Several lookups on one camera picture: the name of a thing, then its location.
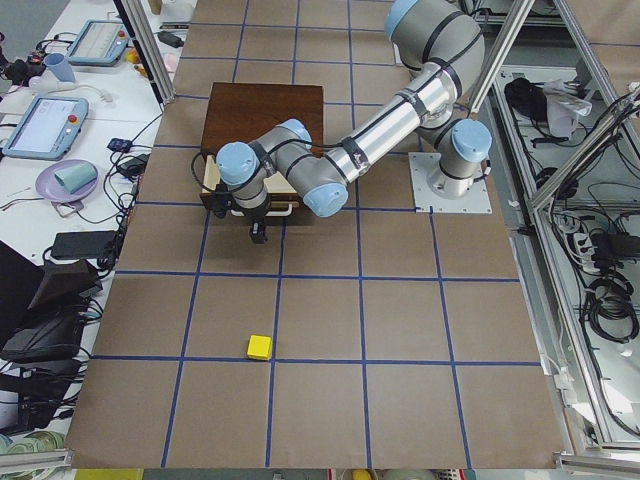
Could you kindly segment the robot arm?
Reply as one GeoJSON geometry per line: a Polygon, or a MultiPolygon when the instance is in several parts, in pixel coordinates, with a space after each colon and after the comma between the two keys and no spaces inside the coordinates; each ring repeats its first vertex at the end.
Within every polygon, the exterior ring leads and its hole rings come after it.
{"type": "Polygon", "coordinates": [[[448,179],[471,183],[491,135],[480,122],[452,121],[453,106],[479,78],[485,53],[479,25],[447,1],[396,1],[385,32],[415,78],[363,125],[316,157],[311,136],[297,119],[257,139],[224,145],[215,155],[220,181],[214,191],[217,217],[232,210],[251,221],[250,238],[266,241],[271,197],[266,180],[281,174],[317,216],[336,214],[348,186],[409,134],[424,132],[441,152],[448,179]]]}

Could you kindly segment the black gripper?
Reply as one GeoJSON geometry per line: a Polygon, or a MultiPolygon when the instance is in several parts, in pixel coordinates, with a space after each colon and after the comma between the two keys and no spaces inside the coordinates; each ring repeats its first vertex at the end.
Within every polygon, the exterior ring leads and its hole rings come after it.
{"type": "Polygon", "coordinates": [[[270,209],[271,198],[265,187],[248,199],[231,192],[224,183],[218,183],[212,193],[212,212],[216,218],[224,219],[228,212],[233,211],[253,220],[249,236],[254,244],[266,244],[268,241],[265,217],[270,209]]]}

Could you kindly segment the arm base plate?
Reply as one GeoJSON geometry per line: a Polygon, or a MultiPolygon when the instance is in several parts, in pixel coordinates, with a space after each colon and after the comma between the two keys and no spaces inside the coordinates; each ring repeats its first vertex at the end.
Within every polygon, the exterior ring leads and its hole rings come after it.
{"type": "Polygon", "coordinates": [[[481,169],[468,179],[453,179],[440,168],[438,153],[408,154],[414,209],[419,213],[491,214],[492,207],[481,169]]]}

